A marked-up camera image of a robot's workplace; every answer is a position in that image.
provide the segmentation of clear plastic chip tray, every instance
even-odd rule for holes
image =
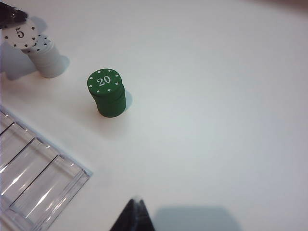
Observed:
[[[89,179],[57,151],[1,108],[1,222],[14,231],[43,231]]]

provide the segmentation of green poker chip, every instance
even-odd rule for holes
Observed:
[[[125,88],[120,74],[115,70],[106,68],[93,72],[87,86],[103,116],[115,117],[125,110]]]
[[[98,97],[110,97],[121,89],[122,79],[115,70],[101,69],[90,75],[87,85],[91,94]]]

